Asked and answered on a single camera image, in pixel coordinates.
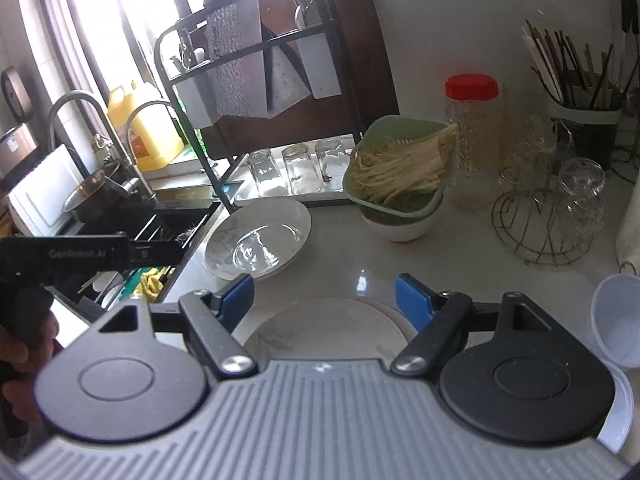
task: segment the person's arm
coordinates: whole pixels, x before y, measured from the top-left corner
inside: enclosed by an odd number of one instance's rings
[[[60,350],[55,341],[59,328],[56,317],[50,314],[40,327],[41,343],[37,348],[28,349],[0,326],[0,360],[12,364],[22,374],[20,380],[7,381],[2,386],[2,395],[11,403],[16,418],[29,422],[31,426],[25,436],[10,439],[0,420],[0,449],[14,460],[31,452],[45,437],[33,397],[33,382],[53,354]]]

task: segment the brown cutting board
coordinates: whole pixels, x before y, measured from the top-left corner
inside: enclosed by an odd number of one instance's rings
[[[373,0],[331,0],[347,55],[342,66],[350,80],[365,130],[385,115],[397,114],[398,99]],[[260,0],[265,25],[277,34],[293,27],[292,0]],[[345,96],[312,96],[273,119],[222,117],[202,137],[210,158],[242,155],[261,148],[353,133]]]

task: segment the white cup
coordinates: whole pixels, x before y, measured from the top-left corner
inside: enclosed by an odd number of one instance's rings
[[[591,328],[607,359],[640,367],[640,278],[616,274],[604,279],[591,300]]]

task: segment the stainless steel pot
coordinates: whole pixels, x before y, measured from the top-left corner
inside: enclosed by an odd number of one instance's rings
[[[118,171],[117,162],[110,162],[104,168],[95,171],[76,187],[66,199],[63,211],[87,224],[102,216],[110,207],[123,198],[123,195],[108,185],[108,178]]]

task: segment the enoki mushroom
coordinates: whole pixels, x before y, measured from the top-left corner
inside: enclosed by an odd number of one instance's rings
[[[438,189],[447,172],[458,126],[419,140],[390,140],[370,150],[354,150],[351,177],[368,202],[388,206],[409,193]]]

